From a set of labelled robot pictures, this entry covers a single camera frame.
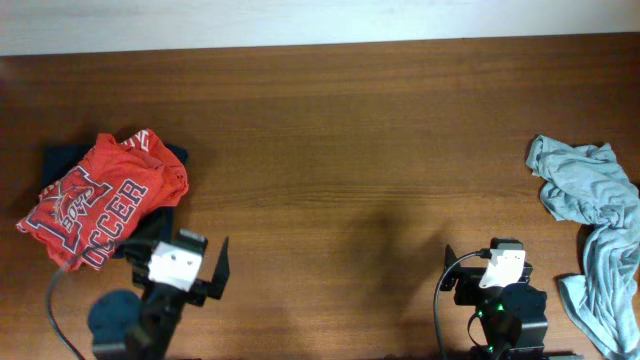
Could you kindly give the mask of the plain orange-red t-shirt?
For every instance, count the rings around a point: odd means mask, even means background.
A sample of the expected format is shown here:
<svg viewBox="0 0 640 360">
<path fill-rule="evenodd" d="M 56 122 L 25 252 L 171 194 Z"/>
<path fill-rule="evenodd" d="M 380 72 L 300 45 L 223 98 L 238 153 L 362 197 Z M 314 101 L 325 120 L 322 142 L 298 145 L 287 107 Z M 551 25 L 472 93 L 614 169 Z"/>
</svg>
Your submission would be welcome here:
<svg viewBox="0 0 640 360">
<path fill-rule="evenodd" d="M 148 206 L 160 177 L 119 143 L 111 134 L 98 135 L 88 153 L 42 190 L 37 205 L 16 224 L 45 244 L 57 264 L 78 255 L 71 271 L 83 264 L 101 269 L 114 254 L 114 243 L 154 211 Z"/>
</svg>

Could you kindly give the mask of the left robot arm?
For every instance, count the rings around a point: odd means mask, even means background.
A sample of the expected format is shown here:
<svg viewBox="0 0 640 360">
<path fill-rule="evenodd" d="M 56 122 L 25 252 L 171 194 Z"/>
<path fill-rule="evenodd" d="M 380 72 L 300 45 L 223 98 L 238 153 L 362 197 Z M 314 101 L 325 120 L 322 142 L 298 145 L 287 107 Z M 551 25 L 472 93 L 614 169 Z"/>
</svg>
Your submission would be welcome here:
<svg viewBox="0 0 640 360">
<path fill-rule="evenodd" d="M 229 240 L 210 280 L 198 277 L 208 239 L 180 230 L 169 240 L 132 238 L 124 254 L 140 296 L 114 290 L 91 307 L 88 327 L 97 359 L 163 359 L 187 305 L 222 298 L 230 278 Z"/>
</svg>

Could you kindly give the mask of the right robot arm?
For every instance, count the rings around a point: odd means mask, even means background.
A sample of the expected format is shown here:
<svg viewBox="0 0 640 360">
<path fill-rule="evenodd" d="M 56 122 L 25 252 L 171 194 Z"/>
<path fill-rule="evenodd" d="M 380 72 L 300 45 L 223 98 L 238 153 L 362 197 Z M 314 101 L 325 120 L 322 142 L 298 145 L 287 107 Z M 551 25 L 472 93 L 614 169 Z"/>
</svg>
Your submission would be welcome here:
<svg viewBox="0 0 640 360">
<path fill-rule="evenodd" d="M 465 359 L 578 359 L 575 353 L 545 350 L 547 293 L 530 285 L 532 272 L 524 245 L 516 239 L 493 238 L 487 248 L 462 256 L 447 246 L 433 296 L 439 357 L 448 357 L 439 321 L 439 294 L 452 291 L 456 305 L 474 308 L 468 323 L 478 320 L 486 341 L 474 341 Z"/>
</svg>

